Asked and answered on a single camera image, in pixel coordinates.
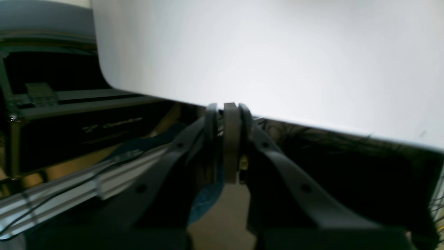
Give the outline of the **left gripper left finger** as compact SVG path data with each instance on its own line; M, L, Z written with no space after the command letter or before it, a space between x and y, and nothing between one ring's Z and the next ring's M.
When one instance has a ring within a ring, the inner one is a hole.
M218 109L210 104L160 160L94 214L37 231L28 250L188 250L193 202L219 180Z

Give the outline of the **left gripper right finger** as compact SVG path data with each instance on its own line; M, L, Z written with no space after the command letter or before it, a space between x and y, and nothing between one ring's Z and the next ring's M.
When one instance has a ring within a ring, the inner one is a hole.
M225 103L223 124L224 180L245 179L254 249L413 249L402 229L369 220L331 196L254 123L246 105Z

